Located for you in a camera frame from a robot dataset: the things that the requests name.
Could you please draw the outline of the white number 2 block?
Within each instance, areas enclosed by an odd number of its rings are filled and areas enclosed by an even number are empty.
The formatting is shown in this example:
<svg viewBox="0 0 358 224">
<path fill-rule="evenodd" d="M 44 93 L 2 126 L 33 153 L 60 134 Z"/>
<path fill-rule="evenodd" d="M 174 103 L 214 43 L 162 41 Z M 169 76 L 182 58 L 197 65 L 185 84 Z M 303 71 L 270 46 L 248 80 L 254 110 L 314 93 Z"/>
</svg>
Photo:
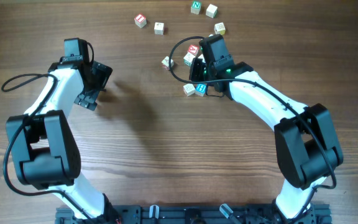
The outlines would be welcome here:
<svg viewBox="0 0 358 224">
<path fill-rule="evenodd" d="M 157 35 L 164 35 L 164 23 L 156 22 L 154 25 L 154 33 Z"/>
</svg>

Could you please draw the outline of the red A letter block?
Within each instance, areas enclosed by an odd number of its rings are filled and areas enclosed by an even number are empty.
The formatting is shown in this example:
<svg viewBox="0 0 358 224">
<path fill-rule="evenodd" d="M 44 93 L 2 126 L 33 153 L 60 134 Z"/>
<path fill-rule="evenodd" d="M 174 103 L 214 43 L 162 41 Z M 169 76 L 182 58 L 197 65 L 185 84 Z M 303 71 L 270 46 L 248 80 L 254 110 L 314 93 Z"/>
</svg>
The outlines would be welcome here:
<svg viewBox="0 0 358 224">
<path fill-rule="evenodd" d="M 190 45 L 188 48 L 188 53 L 197 56 L 200 48 L 197 45 Z"/>
</svg>

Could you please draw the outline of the green N letter block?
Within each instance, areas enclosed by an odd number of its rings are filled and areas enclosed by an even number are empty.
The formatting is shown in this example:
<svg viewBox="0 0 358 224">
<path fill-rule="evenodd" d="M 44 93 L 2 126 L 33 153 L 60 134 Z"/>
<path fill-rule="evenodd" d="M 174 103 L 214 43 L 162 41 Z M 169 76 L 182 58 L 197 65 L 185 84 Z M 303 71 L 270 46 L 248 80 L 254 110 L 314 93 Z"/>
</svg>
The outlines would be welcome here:
<svg viewBox="0 0 358 224">
<path fill-rule="evenodd" d="M 199 14 L 201 11 L 201 2 L 192 1 L 190 9 L 192 14 Z"/>
</svg>

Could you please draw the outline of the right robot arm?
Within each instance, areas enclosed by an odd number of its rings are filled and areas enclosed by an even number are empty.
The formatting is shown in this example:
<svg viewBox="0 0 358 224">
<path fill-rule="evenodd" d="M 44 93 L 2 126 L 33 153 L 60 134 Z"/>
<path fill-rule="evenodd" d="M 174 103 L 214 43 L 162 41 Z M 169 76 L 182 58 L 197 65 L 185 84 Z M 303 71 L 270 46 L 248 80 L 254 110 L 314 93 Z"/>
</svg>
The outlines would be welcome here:
<svg viewBox="0 0 358 224">
<path fill-rule="evenodd" d="M 235 63 L 220 34 L 198 39 L 203 58 L 194 59 L 188 83 L 214 86 L 252 110 L 273 130 L 277 163 L 285 180 L 271 203 L 243 207 L 140 208 L 138 223 L 331 223 L 327 204 L 313 204 L 318 189 L 342 164 L 343 154 L 327 108 L 293 101 L 244 62 Z"/>
</svg>

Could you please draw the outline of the green edged picture block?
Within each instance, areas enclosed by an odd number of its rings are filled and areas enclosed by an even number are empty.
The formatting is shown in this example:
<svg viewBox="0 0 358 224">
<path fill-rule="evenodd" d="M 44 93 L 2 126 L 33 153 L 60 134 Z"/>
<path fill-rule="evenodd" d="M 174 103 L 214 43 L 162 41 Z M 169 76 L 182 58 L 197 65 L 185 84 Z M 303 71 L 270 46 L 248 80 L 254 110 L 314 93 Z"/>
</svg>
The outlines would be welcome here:
<svg viewBox="0 0 358 224">
<path fill-rule="evenodd" d="M 185 65 L 187 66 L 191 66 L 191 64 L 193 63 L 193 60 L 196 58 L 195 55 L 193 55 L 192 53 L 190 52 L 187 52 L 186 55 L 184 56 L 183 60 L 184 60 L 184 63 Z"/>
</svg>

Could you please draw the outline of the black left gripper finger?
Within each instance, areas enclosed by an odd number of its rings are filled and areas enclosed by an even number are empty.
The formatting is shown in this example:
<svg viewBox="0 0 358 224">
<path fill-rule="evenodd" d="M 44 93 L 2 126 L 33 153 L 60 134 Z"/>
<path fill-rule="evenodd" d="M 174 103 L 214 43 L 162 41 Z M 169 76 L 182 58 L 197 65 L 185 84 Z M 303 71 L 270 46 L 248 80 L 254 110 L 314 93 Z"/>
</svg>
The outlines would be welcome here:
<svg viewBox="0 0 358 224">
<path fill-rule="evenodd" d="M 94 88 L 99 90 L 105 89 L 105 86 L 111 74 L 112 74 L 111 67 L 99 63 L 97 61 L 94 61 L 92 66 Z"/>
<path fill-rule="evenodd" d="M 99 95 L 98 90 L 83 91 L 76 97 L 74 104 L 80 105 L 88 110 L 94 111 L 98 105 L 96 102 L 98 95 Z"/>
</svg>

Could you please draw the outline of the plain white wooden block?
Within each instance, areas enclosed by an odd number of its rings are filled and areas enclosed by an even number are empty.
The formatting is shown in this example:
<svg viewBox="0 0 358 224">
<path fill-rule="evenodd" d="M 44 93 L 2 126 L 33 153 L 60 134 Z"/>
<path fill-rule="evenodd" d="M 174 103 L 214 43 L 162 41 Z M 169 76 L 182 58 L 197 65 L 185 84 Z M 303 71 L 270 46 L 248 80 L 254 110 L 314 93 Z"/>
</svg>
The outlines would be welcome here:
<svg viewBox="0 0 358 224">
<path fill-rule="evenodd" d="M 210 4 L 206 9 L 206 15 L 210 18 L 215 18 L 217 12 L 218 12 L 218 7 L 213 4 Z"/>
</svg>

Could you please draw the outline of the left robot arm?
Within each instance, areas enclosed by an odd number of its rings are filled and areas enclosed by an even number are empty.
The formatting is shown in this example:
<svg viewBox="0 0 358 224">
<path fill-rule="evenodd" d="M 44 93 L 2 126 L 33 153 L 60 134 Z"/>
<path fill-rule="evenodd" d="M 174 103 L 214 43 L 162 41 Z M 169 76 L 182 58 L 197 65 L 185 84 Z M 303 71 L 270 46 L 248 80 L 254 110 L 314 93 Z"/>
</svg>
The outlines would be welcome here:
<svg viewBox="0 0 358 224">
<path fill-rule="evenodd" d="M 60 198 L 68 208 L 58 210 L 57 223 L 119 223 L 107 196 L 81 173 L 80 151 L 67 121 L 73 105 L 96 109 L 112 68 L 94 60 L 86 40 L 66 39 L 64 51 L 44 75 L 28 74 L 29 82 L 43 77 L 48 82 L 24 114 L 6 121 L 4 180 L 20 195 Z"/>
</svg>

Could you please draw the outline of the yellow edged wooden block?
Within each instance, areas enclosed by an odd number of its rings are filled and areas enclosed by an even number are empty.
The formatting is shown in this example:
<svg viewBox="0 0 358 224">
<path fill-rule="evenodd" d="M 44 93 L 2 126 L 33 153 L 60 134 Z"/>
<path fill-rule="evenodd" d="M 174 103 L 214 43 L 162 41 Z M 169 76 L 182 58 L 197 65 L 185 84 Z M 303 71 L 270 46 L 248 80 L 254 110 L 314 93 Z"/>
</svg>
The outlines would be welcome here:
<svg viewBox="0 0 358 224">
<path fill-rule="evenodd" d="M 214 25 L 215 34 L 224 35 L 226 33 L 226 28 L 223 22 L 217 23 Z"/>
</svg>

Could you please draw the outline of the red O letter block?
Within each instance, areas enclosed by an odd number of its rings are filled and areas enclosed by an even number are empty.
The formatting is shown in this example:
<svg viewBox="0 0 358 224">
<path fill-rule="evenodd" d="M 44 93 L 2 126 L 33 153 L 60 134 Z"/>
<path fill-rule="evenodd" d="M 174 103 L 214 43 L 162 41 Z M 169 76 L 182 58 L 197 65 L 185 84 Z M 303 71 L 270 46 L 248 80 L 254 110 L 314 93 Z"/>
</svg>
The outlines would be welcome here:
<svg viewBox="0 0 358 224">
<path fill-rule="evenodd" d="M 169 56 L 166 56 L 161 62 L 161 66 L 166 70 L 170 70 L 170 68 L 173 68 L 174 65 L 174 61 L 172 59 L 169 60 Z"/>
</svg>

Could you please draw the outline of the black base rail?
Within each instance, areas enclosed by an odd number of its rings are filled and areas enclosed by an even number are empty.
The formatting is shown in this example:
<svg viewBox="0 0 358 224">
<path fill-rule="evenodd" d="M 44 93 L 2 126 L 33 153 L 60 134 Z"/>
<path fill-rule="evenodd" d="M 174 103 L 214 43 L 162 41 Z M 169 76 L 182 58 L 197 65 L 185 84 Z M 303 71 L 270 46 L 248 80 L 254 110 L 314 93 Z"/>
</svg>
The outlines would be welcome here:
<svg viewBox="0 0 358 224">
<path fill-rule="evenodd" d="M 106 221 L 97 218 L 95 223 L 289 223 L 282 218 L 272 204 L 249 204 L 246 206 L 230 206 L 233 211 L 227 217 L 219 210 L 219 207 L 141 207 L 139 205 L 116 205 L 116 221 Z M 91 223 L 88 220 L 80 220 L 75 217 L 70 208 L 57 208 L 55 223 L 74 224 Z M 331 210 L 328 204 L 311 204 L 306 215 L 303 215 L 295 223 L 304 224 L 331 224 Z"/>
</svg>

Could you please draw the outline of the red Y letter block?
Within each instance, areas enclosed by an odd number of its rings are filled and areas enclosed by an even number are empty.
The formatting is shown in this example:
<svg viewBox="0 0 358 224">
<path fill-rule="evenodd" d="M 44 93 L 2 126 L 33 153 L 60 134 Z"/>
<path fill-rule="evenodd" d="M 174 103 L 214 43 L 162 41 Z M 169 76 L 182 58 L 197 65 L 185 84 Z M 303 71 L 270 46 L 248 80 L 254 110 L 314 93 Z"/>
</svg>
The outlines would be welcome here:
<svg viewBox="0 0 358 224">
<path fill-rule="evenodd" d="M 186 96 L 191 96 L 195 94 L 195 86 L 191 83 L 187 83 L 183 86 L 183 91 L 185 92 Z"/>
</svg>

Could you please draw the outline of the red I letter block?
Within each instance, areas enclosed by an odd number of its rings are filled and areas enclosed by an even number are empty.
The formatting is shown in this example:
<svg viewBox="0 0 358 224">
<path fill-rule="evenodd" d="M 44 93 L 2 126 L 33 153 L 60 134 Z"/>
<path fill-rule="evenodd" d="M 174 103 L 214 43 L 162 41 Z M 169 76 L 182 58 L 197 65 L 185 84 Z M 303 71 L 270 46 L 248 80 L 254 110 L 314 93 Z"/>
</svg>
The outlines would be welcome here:
<svg viewBox="0 0 358 224">
<path fill-rule="evenodd" d="M 147 19 L 142 14 L 136 15 L 134 18 L 134 21 L 135 21 L 135 24 L 140 28 L 143 28 L 147 24 Z"/>
</svg>

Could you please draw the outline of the blue top wooden block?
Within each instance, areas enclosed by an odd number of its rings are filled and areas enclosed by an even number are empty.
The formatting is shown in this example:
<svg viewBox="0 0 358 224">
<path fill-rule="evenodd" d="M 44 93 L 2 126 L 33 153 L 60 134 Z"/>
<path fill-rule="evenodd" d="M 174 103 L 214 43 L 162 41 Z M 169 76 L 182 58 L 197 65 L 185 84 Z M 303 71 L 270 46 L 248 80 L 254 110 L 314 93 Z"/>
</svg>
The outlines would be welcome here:
<svg viewBox="0 0 358 224">
<path fill-rule="evenodd" d="M 196 88 L 195 88 L 195 94 L 198 96 L 204 96 L 206 93 L 206 89 L 207 89 L 207 85 L 206 84 L 197 84 Z"/>
</svg>

